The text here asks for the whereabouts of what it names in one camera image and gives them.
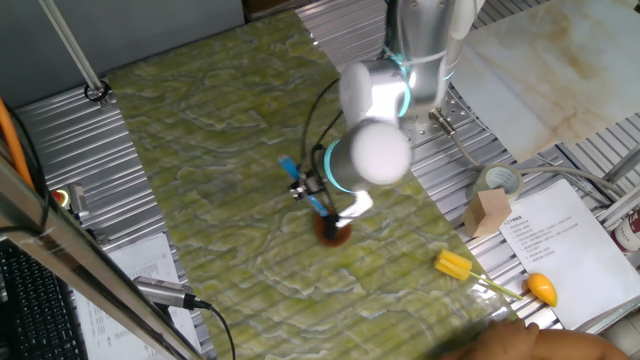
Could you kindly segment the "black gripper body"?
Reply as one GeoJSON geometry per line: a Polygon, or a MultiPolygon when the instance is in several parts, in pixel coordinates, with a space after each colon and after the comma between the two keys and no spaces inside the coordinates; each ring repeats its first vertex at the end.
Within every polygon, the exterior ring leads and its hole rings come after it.
{"type": "Polygon", "coordinates": [[[301,172],[299,181],[304,181],[307,184],[309,191],[313,192],[312,195],[325,193],[327,191],[322,176],[314,170],[301,172]]]}

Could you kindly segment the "bare human hand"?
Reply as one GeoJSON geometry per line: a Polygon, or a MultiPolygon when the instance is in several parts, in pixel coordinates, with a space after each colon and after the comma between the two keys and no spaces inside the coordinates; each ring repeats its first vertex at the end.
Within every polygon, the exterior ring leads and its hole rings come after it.
{"type": "Polygon", "coordinates": [[[447,352],[441,360],[629,360],[597,335],[572,330],[541,330],[522,319],[491,321],[475,341],[447,352]]]}

